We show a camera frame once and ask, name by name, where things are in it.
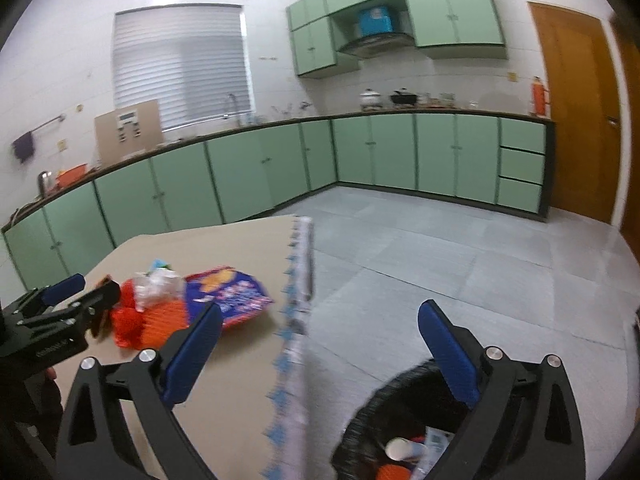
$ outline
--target orange thermos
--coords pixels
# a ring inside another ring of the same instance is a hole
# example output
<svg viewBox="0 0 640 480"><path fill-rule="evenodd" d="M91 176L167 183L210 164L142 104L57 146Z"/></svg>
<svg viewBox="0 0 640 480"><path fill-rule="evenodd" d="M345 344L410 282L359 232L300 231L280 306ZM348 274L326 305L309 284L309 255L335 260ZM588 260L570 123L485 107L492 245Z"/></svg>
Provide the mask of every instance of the orange thermos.
<svg viewBox="0 0 640 480"><path fill-rule="evenodd" d="M547 99L548 90L539 77L533 78L531 95L533 100L533 113L537 116L546 116L546 105L549 104Z"/></svg>

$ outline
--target window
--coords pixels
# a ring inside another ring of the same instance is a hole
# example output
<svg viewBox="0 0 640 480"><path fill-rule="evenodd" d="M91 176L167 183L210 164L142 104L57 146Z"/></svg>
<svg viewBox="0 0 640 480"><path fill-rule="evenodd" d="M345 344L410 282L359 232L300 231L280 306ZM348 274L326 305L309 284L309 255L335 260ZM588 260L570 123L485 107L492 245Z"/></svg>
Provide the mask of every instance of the window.
<svg viewBox="0 0 640 480"><path fill-rule="evenodd" d="M116 108L158 99L162 129L252 110L242 7L178 5L116 14Z"/></svg>

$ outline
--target tiled floor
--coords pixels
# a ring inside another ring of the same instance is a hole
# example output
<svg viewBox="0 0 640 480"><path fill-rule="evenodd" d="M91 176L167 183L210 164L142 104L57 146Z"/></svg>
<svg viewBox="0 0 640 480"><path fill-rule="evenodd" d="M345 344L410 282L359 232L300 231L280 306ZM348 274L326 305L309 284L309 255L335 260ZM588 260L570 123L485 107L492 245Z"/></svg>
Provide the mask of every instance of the tiled floor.
<svg viewBox="0 0 640 480"><path fill-rule="evenodd" d="M558 354L580 411L587 477L606 469L638 406L640 268L617 231L561 210L543 224L344 187L284 213L316 223L310 480L334 477L332 450L371 391L430 357L416 325L428 298L511 358Z"/></svg>

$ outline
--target black garbage bag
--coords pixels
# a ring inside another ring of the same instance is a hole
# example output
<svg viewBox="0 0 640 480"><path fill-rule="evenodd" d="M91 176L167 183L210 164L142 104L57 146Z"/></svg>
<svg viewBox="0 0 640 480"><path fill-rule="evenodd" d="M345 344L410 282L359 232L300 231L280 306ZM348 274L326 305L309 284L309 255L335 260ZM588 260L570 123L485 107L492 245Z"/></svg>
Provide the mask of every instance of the black garbage bag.
<svg viewBox="0 0 640 480"><path fill-rule="evenodd" d="M385 454L387 442L424 435L425 426L456 433L468 413L434 361L398 375L351 419L331 460L337 480L375 480L380 467L393 463Z"/></svg>

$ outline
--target blue gripper pad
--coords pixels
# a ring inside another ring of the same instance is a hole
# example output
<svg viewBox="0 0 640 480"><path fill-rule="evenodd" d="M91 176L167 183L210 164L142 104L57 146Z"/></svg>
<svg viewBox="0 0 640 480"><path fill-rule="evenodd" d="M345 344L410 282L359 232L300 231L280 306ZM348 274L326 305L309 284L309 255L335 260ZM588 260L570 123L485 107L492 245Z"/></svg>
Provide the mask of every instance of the blue gripper pad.
<svg viewBox="0 0 640 480"><path fill-rule="evenodd" d="M473 408L480 399L478 371L447 325L451 323L435 301L428 300L421 304L418 310L420 334L440 367L452 395Z"/></svg>
<svg viewBox="0 0 640 480"><path fill-rule="evenodd" d="M74 274L66 280L47 287L42 293L42 303L47 306L56 306L66 298L71 298L74 294L84 290L84 276Z"/></svg>
<svg viewBox="0 0 640 480"><path fill-rule="evenodd" d="M200 371L207 362L222 332L222 311L215 303L204 311L185 330L187 335L164 372L164 389L161 398L172 408L187 400ZM180 337L178 331L171 337Z"/></svg>

